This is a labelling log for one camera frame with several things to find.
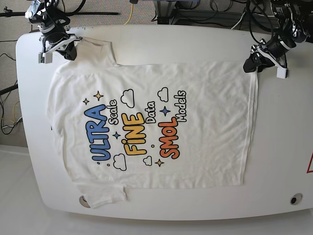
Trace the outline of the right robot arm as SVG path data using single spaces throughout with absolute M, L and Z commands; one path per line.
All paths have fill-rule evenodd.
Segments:
M 59 11 L 56 0 L 33 0 L 25 13 L 25 18 L 31 24 L 36 24 L 42 34 L 39 63 L 51 63 L 54 52 L 61 54 L 66 60 L 76 59 L 75 42 L 82 38 L 68 33 L 70 19 Z

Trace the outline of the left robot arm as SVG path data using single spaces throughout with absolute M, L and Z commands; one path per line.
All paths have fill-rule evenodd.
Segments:
M 277 77 L 286 78 L 288 73 L 287 52 L 298 43 L 313 42 L 313 2 L 311 0 L 271 0 L 270 9 L 278 21 L 275 28 L 269 15 L 254 0 L 246 2 L 248 28 L 255 45 L 251 46 L 244 72 L 262 72 L 277 67 Z M 270 33 L 270 39 L 257 40 L 251 23 Z

